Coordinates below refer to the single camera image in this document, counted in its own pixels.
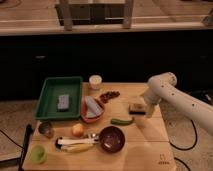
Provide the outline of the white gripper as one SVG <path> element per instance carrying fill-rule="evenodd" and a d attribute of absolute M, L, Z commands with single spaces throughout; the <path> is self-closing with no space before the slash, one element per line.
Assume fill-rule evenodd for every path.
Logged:
<path fill-rule="evenodd" d="M 146 117 L 151 118 L 154 111 L 155 106 L 158 105 L 161 101 L 161 97 L 158 96 L 153 90 L 147 88 L 145 92 L 142 94 L 144 101 L 148 104 L 146 106 Z"/>

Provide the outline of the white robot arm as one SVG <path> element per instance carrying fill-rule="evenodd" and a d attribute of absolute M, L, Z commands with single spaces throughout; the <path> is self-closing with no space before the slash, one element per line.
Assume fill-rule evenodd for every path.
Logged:
<path fill-rule="evenodd" d="M 177 77 L 172 72 L 150 77 L 142 95 L 145 104 L 153 108 L 164 99 L 213 136 L 213 106 L 178 90 L 176 84 Z"/>

